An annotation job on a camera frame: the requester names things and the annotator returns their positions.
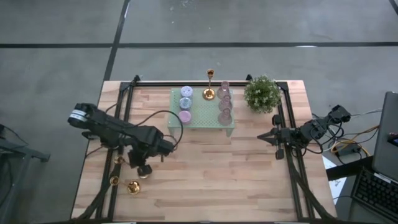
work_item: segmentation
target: purple candle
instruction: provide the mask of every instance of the purple candle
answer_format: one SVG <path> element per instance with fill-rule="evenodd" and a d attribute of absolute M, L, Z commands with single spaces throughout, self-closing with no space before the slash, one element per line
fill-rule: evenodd
<path fill-rule="evenodd" d="M 178 114 L 178 117 L 180 117 L 181 121 L 183 124 L 189 124 L 191 123 L 191 113 L 189 111 L 181 111 Z"/>

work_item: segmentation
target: white paper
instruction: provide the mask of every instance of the white paper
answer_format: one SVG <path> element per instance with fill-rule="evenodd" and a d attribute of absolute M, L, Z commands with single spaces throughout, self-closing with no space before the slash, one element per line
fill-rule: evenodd
<path fill-rule="evenodd" d="M 325 156 L 322 156 L 323 159 L 323 164 L 325 165 L 326 169 L 335 167 L 336 164 L 334 164 L 332 161 L 328 160 Z M 347 177 L 340 178 L 337 180 L 329 181 L 329 186 L 331 190 L 331 196 L 333 198 L 339 197 L 341 190 L 343 190 L 344 183 L 346 182 Z"/>

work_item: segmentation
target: table leg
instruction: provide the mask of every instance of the table leg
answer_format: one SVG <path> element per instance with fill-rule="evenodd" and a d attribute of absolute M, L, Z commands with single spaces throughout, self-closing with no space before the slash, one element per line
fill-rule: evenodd
<path fill-rule="evenodd" d="M 231 137 L 233 131 L 234 131 L 233 128 L 228 128 L 228 129 L 226 130 L 226 136 L 227 136 L 227 137 Z"/>

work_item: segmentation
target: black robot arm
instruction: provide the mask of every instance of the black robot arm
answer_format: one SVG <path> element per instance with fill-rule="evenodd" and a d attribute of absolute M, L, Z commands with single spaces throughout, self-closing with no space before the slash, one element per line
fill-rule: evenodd
<path fill-rule="evenodd" d="M 163 140 L 163 133 L 154 126 L 136 126 L 116 119 L 89 103 L 78 103 L 68 118 L 70 125 L 88 129 L 98 136 L 104 147 L 132 146 L 130 166 L 144 166 L 148 157 L 168 156 L 174 145 Z"/>
<path fill-rule="evenodd" d="M 342 106 L 337 105 L 332 108 L 325 117 L 307 121 L 301 127 L 280 128 L 280 116 L 274 115 L 272 118 L 272 124 L 275 127 L 268 133 L 257 136 L 257 138 L 266 141 L 273 146 L 278 143 L 287 143 L 296 149 L 306 148 L 310 141 L 317 141 L 322 138 L 331 125 L 341 125 L 342 123 L 348 122 L 350 118 L 350 113 Z M 280 149 L 276 152 L 275 156 L 277 159 L 284 158 L 284 154 Z"/>

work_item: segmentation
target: small gold object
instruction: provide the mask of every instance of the small gold object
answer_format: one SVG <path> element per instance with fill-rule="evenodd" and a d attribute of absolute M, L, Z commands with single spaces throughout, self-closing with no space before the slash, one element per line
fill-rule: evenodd
<path fill-rule="evenodd" d="M 125 162 L 123 156 L 116 156 L 113 161 L 115 164 L 123 164 Z"/>
<path fill-rule="evenodd" d="M 207 70 L 207 77 L 209 78 L 209 87 L 203 91 L 203 98 L 205 100 L 213 100 L 216 96 L 214 90 L 211 89 L 211 79 L 214 77 L 214 70 Z"/>
<path fill-rule="evenodd" d="M 118 176 L 113 176 L 113 177 L 111 177 L 109 182 L 111 183 L 112 186 L 116 186 L 116 185 L 119 184 L 119 177 Z"/>
<path fill-rule="evenodd" d="M 129 183 L 129 185 L 127 186 L 127 191 L 129 192 L 129 194 L 132 194 L 132 195 L 138 194 L 140 190 L 141 190 L 141 186 L 139 185 L 139 182 L 135 181 L 135 180 L 131 181 Z"/>

